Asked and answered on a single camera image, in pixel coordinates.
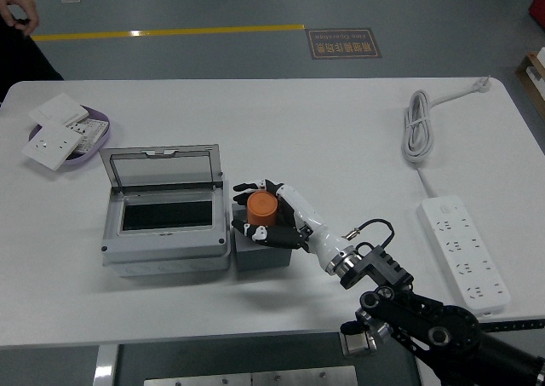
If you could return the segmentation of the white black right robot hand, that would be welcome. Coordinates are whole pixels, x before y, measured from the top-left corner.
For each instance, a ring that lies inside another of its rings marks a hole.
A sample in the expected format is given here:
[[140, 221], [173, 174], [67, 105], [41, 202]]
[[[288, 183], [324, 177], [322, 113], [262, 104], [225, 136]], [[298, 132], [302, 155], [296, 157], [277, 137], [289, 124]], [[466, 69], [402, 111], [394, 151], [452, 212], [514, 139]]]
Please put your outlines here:
[[233, 200], [246, 207], [250, 195], [268, 192], [278, 201], [277, 224], [267, 227], [234, 219], [232, 226], [259, 245], [273, 248], [303, 249], [318, 258], [320, 267], [333, 275], [350, 252], [348, 242], [332, 233], [323, 217], [291, 186], [268, 179], [241, 183], [233, 187]]

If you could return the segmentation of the person's left hand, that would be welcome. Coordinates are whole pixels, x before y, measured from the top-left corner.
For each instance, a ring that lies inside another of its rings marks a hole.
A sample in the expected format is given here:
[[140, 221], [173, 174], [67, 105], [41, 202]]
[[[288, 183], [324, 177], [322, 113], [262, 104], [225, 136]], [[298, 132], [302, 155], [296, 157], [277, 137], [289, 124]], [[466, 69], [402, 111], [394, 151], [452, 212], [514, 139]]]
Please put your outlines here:
[[[9, 8], [11, 5], [18, 6], [25, 13], [26, 22], [20, 22], [13, 16]], [[21, 31], [24, 36], [31, 35], [40, 22], [34, 0], [1, 0], [1, 17], [7, 26]]]

